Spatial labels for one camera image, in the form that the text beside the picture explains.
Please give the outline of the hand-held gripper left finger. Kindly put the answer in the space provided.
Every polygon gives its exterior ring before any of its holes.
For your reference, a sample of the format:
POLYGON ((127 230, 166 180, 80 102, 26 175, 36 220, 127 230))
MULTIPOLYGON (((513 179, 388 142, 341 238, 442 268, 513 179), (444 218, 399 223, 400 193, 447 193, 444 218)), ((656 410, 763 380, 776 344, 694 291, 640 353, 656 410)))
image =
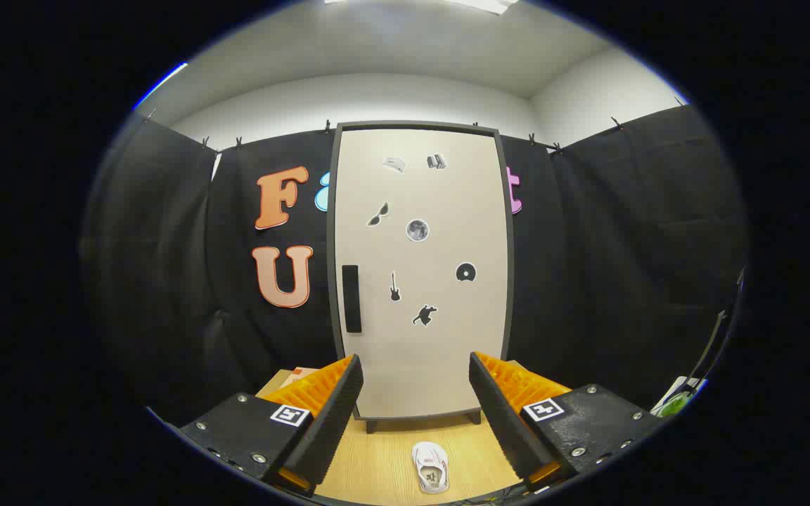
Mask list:
POLYGON ((264 397, 232 394, 180 432, 254 480, 312 494, 328 473, 363 384, 360 358, 349 355, 264 397))

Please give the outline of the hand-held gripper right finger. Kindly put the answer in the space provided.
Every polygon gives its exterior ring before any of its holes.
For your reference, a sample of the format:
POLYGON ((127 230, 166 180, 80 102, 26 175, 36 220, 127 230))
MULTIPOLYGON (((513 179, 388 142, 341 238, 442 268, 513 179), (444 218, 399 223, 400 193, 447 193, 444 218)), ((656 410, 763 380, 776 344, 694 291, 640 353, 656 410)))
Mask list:
POLYGON ((599 384, 571 389, 485 353, 470 353, 469 383, 530 492, 595 473, 662 428, 661 417, 599 384))

